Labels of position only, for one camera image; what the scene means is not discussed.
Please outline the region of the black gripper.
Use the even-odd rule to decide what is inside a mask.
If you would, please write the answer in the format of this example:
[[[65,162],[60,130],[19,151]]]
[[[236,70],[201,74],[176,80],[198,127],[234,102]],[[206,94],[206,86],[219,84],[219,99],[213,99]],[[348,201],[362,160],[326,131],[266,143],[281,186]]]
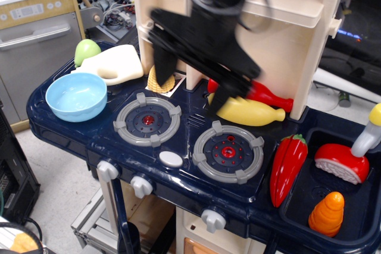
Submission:
[[[194,1],[189,16],[154,8],[149,39],[154,49],[157,83],[163,85],[182,60],[219,86],[208,96],[208,115],[216,115],[229,98],[245,97],[260,67],[236,39],[243,1],[218,7]]]

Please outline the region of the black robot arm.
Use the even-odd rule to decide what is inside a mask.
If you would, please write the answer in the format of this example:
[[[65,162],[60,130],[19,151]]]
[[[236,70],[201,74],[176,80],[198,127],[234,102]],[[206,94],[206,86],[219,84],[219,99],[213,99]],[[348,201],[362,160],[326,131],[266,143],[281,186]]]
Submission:
[[[191,2],[189,16],[151,11],[149,40],[157,83],[163,85],[182,60],[219,84],[209,107],[209,113],[216,114],[229,98],[246,97],[261,69],[236,39],[245,0]]]

